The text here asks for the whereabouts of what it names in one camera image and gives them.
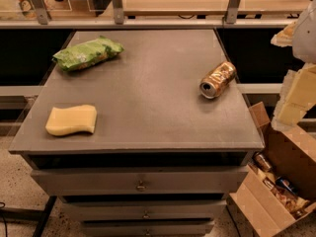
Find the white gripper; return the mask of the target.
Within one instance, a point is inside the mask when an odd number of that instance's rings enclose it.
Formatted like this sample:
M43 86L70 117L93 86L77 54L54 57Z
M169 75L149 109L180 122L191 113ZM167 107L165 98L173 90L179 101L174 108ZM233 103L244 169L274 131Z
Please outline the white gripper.
M316 0L292 22L275 34L271 44L292 46L293 55L306 62L298 71L289 70L280 88L272 127L286 131L296 126L316 105Z

